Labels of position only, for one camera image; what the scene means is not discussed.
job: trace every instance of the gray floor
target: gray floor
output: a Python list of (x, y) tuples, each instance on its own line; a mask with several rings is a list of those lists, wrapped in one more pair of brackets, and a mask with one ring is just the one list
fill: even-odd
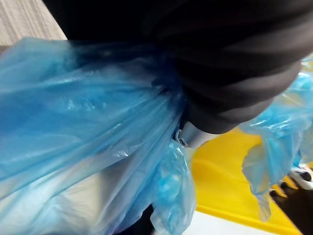
[(26, 36), (66, 39), (41, 0), (0, 0), (0, 46)]

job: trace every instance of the black fabric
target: black fabric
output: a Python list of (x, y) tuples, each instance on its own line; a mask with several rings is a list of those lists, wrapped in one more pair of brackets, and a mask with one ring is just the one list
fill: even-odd
[(212, 134), (261, 113), (313, 49), (312, 0), (44, 0), (69, 39), (146, 39), (176, 61), (188, 120)]
[(143, 213), (141, 218), (128, 229), (116, 235), (152, 235), (154, 232), (150, 216), (153, 213), (153, 207), (150, 205)]

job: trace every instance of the blue plastic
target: blue plastic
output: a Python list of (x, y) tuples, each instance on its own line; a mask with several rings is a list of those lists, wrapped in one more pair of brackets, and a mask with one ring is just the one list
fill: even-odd
[(24, 39), (0, 57), (0, 231), (111, 235), (149, 204), (160, 234), (190, 224), (195, 193), (172, 140), (183, 108), (151, 45)]
[(260, 204), (260, 218), (270, 217), (268, 190), (299, 163), (313, 160), (313, 75), (309, 61), (298, 78), (258, 117), (241, 129), (262, 137), (262, 146), (252, 148), (243, 162), (243, 173)]

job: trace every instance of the yellow surface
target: yellow surface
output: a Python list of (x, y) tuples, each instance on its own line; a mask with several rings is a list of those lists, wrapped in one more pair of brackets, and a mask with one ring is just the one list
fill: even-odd
[(192, 173), (197, 211), (275, 234), (298, 235), (300, 232), (273, 202), (269, 222), (259, 219), (258, 203), (241, 165), (248, 150), (260, 142), (258, 136), (233, 130), (209, 141), (195, 153)]

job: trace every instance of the white surface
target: white surface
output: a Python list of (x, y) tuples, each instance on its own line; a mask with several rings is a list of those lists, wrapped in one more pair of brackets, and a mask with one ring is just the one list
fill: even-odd
[(183, 235), (273, 235), (204, 213), (195, 212), (191, 225)]

